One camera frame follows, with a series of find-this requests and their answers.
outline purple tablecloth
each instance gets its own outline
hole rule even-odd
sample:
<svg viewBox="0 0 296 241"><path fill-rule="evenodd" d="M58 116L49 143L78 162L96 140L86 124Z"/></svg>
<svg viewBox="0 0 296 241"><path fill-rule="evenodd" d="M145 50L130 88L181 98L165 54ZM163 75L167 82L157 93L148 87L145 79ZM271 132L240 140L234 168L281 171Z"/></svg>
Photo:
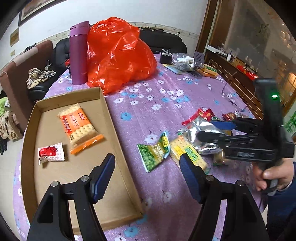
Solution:
<svg viewBox="0 0 296 241"><path fill-rule="evenodd" d="M144 218L130 225L105 232L108 241L120 240L175 240L189 238L201 206L192 199L180 169L169 157L150 173L146 173L140 159L137 144L153 144L160 133L168 130L169 139L198 108L211 108L222 118L223 113L234 112L235 106L221 94L225 81L203 77L197 79L189 74L176 75L158 64L157 73L146 81L131 83L123 90L106 96L111 117L125 154L130 172L142 199ZM66 71L49 89L46 97L83 88L86 84L74 86ZM224 93L240 108L244 102L227 84ZM248 110L244 114L253 118ZM246 182L259 204L260 194L255 191L250 163L233 161L229 166L212 166L212 159L204 157L211 167L210 174L220 181L234 183L238 179ZM23 240L29 231L29 221L24 210L20 183L20 159L15 176L13 203L15 220ZM222 202L215 239L219 240L225 217L226 202Z"/></svg>

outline cardboard box lid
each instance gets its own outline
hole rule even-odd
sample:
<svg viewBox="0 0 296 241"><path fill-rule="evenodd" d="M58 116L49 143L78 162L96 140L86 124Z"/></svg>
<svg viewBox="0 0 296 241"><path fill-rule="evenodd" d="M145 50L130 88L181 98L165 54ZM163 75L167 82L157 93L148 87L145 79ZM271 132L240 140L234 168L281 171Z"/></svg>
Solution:
<svg viewBox="0 0 296 241"><path fill-rule="evenodd" d="M96 131L105 136L105 140L75 156L69 153L69 137L57 115L76 103L80 104ZM39 166L38 147L59 142L63 143L65 161L47 162ZM81 176L89 175L108 153L115 156L115 170L104 198L94 205L103 230L141 218L142 207L102 90L89 88L37 102L27 126L21 160L22 193L29 221L32 221L52 181L57 180L61 184L75 182ZM73 231L79 233L74 201L69 201L69 206Z"/></svg>

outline framed picture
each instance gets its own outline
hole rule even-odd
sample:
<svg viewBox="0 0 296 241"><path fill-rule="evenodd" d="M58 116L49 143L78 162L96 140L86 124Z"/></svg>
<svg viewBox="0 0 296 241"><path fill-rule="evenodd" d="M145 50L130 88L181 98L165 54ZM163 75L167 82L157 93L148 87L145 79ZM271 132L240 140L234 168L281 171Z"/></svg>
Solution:
<svg viewBox="0 0 296 241"><path fill-rule="evenodd" d="M16 42L20 40L19 36L19 28L13 31L13 33L10 35L10 46L14 45Z"/></svg>
<svg viewBox="0 0 296 241"><path fill-rule="evenodd" d="M64 0L32 0L23 10L21 10L19 16L19 26L43 10L62 1Z"/></svg>

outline tile floor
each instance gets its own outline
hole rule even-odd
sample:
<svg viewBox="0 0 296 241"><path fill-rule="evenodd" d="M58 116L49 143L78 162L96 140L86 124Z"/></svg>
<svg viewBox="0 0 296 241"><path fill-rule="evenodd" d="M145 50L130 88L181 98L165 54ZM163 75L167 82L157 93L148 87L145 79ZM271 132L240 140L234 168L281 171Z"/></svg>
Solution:
<svg viewBox="0 0 296 241"><path fill-rule="evenodd" d="M7 151L0 156L0 212L14 234L20 239L13 213L13 175L21 151L22 140L7 142Z"/></svg>

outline purple water bottle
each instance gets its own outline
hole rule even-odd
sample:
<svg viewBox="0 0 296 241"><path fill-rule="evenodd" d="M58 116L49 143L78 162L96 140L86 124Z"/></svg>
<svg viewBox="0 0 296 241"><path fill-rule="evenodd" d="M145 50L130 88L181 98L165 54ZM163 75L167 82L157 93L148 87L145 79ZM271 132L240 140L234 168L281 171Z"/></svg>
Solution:
<svg viewBox="0 0 296 241"><path fill-rule="evenodd" d="M87 82L87 35L89 22L81 22L70 28L70 66L72 85Z"/></svg>

